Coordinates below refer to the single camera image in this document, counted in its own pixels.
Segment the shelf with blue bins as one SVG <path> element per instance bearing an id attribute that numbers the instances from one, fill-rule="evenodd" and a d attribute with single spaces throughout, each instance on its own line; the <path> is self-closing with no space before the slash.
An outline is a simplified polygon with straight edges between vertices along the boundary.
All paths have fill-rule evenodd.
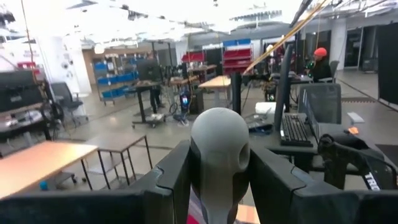
<path id="1" fill-rule="evenodd" d="M 135 96 L 138 79 L 136 54 L 106 54 L 93 60 L 99 99 L 106 106 L 118 98 Z"/>

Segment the black computer monitor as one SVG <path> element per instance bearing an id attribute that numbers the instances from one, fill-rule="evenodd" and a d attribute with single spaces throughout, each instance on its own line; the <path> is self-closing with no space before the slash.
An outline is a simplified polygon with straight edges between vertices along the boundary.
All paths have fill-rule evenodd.
<path id="1" fill-rule="evenodd" d="M 32 71 L 0 72 L 0 113 L 45 101 Z"/>

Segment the white paper pad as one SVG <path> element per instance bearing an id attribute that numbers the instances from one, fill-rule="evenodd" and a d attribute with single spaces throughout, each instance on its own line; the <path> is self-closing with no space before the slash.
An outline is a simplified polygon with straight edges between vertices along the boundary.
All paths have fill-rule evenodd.
<path id="1" fill-rule="evenodd" d="M 365 123 L 364 119 L 355 112 L 349 112 L 347 115 L 350 118 L 351 124 Z"/>

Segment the red clear handled screwdriver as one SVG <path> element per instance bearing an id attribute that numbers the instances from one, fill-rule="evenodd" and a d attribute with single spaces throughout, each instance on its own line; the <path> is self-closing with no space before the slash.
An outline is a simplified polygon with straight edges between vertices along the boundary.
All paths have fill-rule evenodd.
<path id="1" fill-rule="evenodd" d="M 193 189 L 190 189 L 187 224 L 206 224 L 201 210 L 200 199 L 196 196 Z"/>

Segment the black keyboard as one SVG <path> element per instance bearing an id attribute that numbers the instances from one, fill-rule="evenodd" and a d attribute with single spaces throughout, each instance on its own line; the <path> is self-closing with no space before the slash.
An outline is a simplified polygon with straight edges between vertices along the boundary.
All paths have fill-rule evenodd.
<path id="1" fill-rule="evenodd" d="M 305 125 L 297 114 L 285 114 L 282 117 L 280 143 L 283 146 L 313 147 L 308 139 Z"/>

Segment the black standing desk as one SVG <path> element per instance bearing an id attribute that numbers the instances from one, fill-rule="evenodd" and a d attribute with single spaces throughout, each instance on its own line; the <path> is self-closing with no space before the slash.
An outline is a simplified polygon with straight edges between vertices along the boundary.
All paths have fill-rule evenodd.
<path id="1" fill-rule="evenodd" d="M 149 124 L 154 128 L 162 121 L 163 122 L 166 121 L 165 114 L 158 114 L 157 106 L 156 106 L 154 98 L 150 98 L 150 99 L 153 99 L 153 101 L 154 101 L 154 105 L 152 105 L 152 114 L 150 116 L 146 116 L 146 114 L 144 112 L 142 92 L 150 91 L 152 93 L 155 86 L 160 86 L 160 82 L 138 81 L 134 85 L 134 87 L 136 89 L 136 93 L 137 93 L 138 102 L 139 102 L 139 111 L 140 111 L 141 121 L 133 121 L 132 122 L 133 129 L 136 128 L 137 124 Z"/>

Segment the black workstation desk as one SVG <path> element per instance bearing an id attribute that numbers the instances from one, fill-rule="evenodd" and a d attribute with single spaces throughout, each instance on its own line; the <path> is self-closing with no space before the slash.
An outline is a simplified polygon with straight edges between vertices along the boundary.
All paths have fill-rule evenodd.
<path id="1" fill-rule="evenodd" d="M 343 130 L 347 129 L 341 124 L 320 123 L 320 125 L 321 131 L 327 134 L 337 134 L 338 132 L 342 133 Z M 309 124 L 305 124 L 305 131 L 308 140 L 312 142 L 313 147 L 283 146 L 280 144 L 279 132 L 274 130 L 270 135 L 263 135 L 259 133 L 250 134 L 250 144 L 256 149 L 265 148 L 276 154 L 294 157 L 294 165 L 305 172 L 323 172 L 325 170 L 323 166 L 323 159 L 318 156 L 317 139 L 312 134 L 311 126 Z M 392 161 L 366 135 L 360 133 L 358 134 L 358 137 L 361 138 L 369 147 L 381 153 L 384 156 L 384 160 L 390 163 L 396 169 L 396 171 L 398 171 L 398 167 L 393 164 Z M 349 165 L 346 173 L 357 175 L 358 171 L 352 165 Z"/>

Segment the person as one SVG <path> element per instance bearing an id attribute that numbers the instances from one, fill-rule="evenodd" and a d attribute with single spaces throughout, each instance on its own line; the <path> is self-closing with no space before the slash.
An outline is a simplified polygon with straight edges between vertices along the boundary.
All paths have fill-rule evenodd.
<path id="1" fill-rule="evenodd" d="M 147 59 L 154 59 L 154 54 L 152 51 L 148 53 Z M 154 97 L 157 108 L 164 108 L 165 106 L 162 104 L 160 100 L 160 94 L 161 94 L 160 86 L 155 86 L 153 92 L 151 93 L 151 96 Z"/>
<path id="2" fill-rule="evenodd" d="M 327 54 L 326 48 L 323 47 L 317 48 L 313 53 L 314 62 L 309 68 L 309 74 L 314 83 L 322 81 L 332 82 L 332 73 L 327 60 Z"/>

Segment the black partition panel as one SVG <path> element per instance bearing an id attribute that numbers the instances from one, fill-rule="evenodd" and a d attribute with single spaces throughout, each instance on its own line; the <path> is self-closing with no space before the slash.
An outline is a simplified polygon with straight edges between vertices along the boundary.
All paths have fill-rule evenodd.
<path id="1" fill-rule="evenodd" d="M 398 105 L 398 22 L 377 29 L 379 97 Z"/>

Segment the black computer tower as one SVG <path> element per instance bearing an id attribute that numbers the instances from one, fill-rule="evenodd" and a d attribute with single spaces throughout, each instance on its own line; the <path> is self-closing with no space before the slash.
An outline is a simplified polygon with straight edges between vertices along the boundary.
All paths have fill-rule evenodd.
<path id="1" fill-rule="evenodd" d="M 182 113 L 200 114 L 204 110 L 203 92 L 200 89 L 182 91 L 179 94 L 180 109 Z"/>

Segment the black vertical post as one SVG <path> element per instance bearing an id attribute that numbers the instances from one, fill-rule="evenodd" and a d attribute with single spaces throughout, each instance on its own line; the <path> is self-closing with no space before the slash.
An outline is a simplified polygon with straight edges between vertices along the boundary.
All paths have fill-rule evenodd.
<path id="1" fill-rule="evenodd" d="M 237 114 L 241 114 L 241 84 L 241 73 L 233 73 L 231 75 L 232 107 Z"/>

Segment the black desk monitor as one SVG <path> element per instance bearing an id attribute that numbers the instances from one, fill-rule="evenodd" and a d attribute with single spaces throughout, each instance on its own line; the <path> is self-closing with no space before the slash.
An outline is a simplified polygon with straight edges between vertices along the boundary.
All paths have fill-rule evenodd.
<path id="1" fill-rule="evenodd" d="M 280 126 L 282 122 L 282 114 L 284 112 L 284 103 L 288 95 L 287 86 L 289 80 L 290 63 L 292 59 L 292 52 L 294 46 L 289 44 L 285 50 L 285 55 L 282 59 L 280 66 L 280 77 L 277 86 L 277 98 L 274 113 L 274 129 L 280 131 Z"/>

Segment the grey black handled screwdriver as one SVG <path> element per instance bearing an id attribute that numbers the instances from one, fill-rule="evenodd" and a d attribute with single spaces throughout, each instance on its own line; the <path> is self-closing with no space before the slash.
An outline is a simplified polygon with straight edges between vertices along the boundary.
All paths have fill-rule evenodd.
<path id="1" fill-rule="evenodd" d="M 190 150 L 192 189 L 206 223 L 233 224 L 249 185 L 245 120 L 227 108 L 202 112 L 192 126 Z"/>

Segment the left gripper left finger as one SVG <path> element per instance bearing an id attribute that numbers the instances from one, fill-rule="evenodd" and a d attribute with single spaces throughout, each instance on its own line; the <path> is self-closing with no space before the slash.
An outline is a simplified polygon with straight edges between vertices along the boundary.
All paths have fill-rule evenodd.
<path id="1" fill-rule="evenodd" d="M 189 155 L 189 141 L 181 141 L 146 175 L 119 189 L 7 197 L 0 200 L 0 224 L 186 224 Z"/>

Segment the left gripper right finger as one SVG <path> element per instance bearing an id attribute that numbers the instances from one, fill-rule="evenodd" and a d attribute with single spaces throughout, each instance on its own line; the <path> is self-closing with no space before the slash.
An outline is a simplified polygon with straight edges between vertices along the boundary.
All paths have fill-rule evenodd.
<path id="1" fill-rule="evenodd" d="M 398 190 L 340 190 L 268 149 L 250 153 L 261 224 L 398 224 Z"/>

